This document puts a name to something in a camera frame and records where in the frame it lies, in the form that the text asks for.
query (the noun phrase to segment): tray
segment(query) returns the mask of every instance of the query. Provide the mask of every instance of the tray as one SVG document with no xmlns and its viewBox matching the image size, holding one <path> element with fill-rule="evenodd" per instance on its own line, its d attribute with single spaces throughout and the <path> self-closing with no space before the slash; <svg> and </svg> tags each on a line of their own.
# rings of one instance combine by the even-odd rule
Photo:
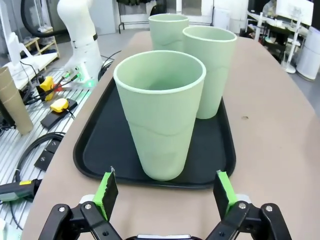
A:
<svg viewBox="0 0 320 240">
<path fill-rule="evenodd" d="M 171 181 L 157 181 L 142 169 L 112 79 L 93 110 L 73 150 L 73 161 L 84 175 L 102 179 L 111 166 L 117 183 L 173 188 L 212 188 L 217 170 L 230 176 L 236 153 L 223 100 L 215 117 L 195 120 L 182 173 Z"/>
</svg>

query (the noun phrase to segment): green cup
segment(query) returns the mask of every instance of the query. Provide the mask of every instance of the green cup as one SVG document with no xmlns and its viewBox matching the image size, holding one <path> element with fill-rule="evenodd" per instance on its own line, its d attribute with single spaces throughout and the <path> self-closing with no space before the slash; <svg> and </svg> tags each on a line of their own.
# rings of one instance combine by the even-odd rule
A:
<svg viewBox="0 0 320 240">
<path fill-rule="evenodd" d="M 124 114 L 150 178 L 168 181 L 184 169 L 205 76 L 200 60 L 177 51 L 143 52 L 116 66 Z"/>
<path fill-rule="evenodd" d="M 189 26 L 183 30 L 184 52 L 202 61 L 207 72 L 198 119 L 212 118 L 218 112 L 236 41 L 233 32 L 213 26 Z"/>
<path fill-rule="evenodd" d="M 189 19 L 179 14 L 157 14 L 149 17 L 153 50 L 183 51 L 184 28 Z"/>
</svg>

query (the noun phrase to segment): gray floor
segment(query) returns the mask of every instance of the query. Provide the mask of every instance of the gray floor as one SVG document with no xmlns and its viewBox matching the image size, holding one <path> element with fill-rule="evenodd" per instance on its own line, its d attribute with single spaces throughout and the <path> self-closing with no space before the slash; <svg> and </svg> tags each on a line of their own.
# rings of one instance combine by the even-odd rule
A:
<svg viewBox="0 0 320 240">
<path fill-rule="evenodd" d="M 106 57 L 123 49 L 140 29 L 128 29 L 121 32 L 121 34 L 107 34 L 98 37 L 98 44 L 101 55 Z M 53 67 L 63 67 L 70 56 L 72 55 L 72 48 L 69 42 L 61 43 L 58 45 L 61 58 L 53 64 Z M 316 114 L 320 117 L 320 75 L 314 82 L 306 81 L 297 74 L 290 74 L 290 77 L 298 85 L 305 97 L 313 106 Z"/>
</svg>

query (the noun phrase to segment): white monitor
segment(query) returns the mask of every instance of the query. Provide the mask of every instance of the white monitor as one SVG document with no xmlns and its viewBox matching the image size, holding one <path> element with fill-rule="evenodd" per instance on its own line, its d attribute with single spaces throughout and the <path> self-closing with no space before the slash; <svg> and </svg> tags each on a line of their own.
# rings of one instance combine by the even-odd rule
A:
<svg viewBox="0 0 320 240">
<path fill-rule="evenodd" d="M 301 14 L 301 22 L 308 26 L 311 26 L 313 12 L 314 3 L 308 0 L 276 1 L 276 15 L 297 21 Z"/>
</svg>

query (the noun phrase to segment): tray rim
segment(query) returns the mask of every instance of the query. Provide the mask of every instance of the tray rim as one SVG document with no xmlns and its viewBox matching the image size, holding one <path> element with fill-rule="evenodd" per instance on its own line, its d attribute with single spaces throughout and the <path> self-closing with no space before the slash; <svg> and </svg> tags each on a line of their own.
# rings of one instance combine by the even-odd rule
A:
<svg viewBox="0 0 320 240">
<path fill-rule="evenodd" d="M 84 170 L 78 163 L 78 155 L 79 155 L 79 144 L 81 144 L 83 135 L 85 133 L 85 130 L 89 127 L 89 125 L 92 125 L 92 127 L 94 127 L 96 124 L 93 124 L 93 117 L 95 117 L 96 110 L 97 108 L 100 106 L 101 101 L 104 99 L 105 94 L 109 94 L 112 92 L 113 88 L 116 88 L 116 83 L 114 78 L 112 78 L 108 85 L 106 86 L 105 90 L 103 91 L 102 95 L 100 96 L 97 104 L 94 106 L 93 111 L 91 112 L 88 120 L 86 121 L 83 129 L 81 130 L 81 133 L 74 145 L 73 148 L 73 152 L 72 152 L 72 158 L 73 158 L 73 163 L 75 165 L 75 167 L 77 168 L 77 170 L 82 173 L 83 175 L 91 178 L 91 179 L 96 179 L 96 180 L 101 180 L 103 176 L 99 176 L 98 174 L 94 174 L 92 171 L 90 171 L 88 168 L 87 170 L 90 172 L 87 172 L 86 170 Z M 227 115 L 227 110 L 225 107 L 225 103 L 223 98 L 221 99 L 221 103 L 219 105 L 218 108 L 218 112 L 222 111 L 220 113 L 220 115 L 223 115 L 223 119 L 224 119 L 224 123 L 221 123 L 221 118 L 218 118 L 219 124 L 220 126 L 226 126 L 226 127 L 221 127 L 221 131 L 222 131 L 222 139 L 223 139 L 223 146 L 224 146 L 224 152 L 225 152 L 225 158 L 226 158 L 226 166 L 223 169 L 224 172 L 227 173 L 227 175 L 230 177 L 232 175 L 232 173 L 234 172 L 235 168 L 236 168 L 236 162 L 237 162 L 237 158 L 236 158 L 236 150 L 235 150 L 235 146 L 234 146 L 234 141 L 232 138 L 232 133 L 231 133 L 231 128 L 230 128 L 230 124 L 229 124 L 229 119 L 228 119 L 228 115 Z M 80 158 L 81 158 L 81 162 L 84 162 L 83 159 L 83 153 L 84 153 L 84 148 L 82 149 L 82 152 L 80 154 Z M 157 180 L 151 180 L 149 182 L 145 182 L 145 181 L 140 181 L 140 180 L 128 180 L 127 178 L 123 178 L 123 177 L 116 177 L 116 181 L 119 184 L 127 184 L 127 185 L 136 185 L 136 186 L 152 186 L 152 187 L 166 187 L 166 188 L 178 188 L 178 189 L 209 189 L 213 187 L 213 181 L 210 181 L 209 183 L 204 183 L 204 184 L 193 184 L 193 185 L 181 185 L 182 183 L 173 183 L 170 181 L 157 181 Z"/>
</svg>

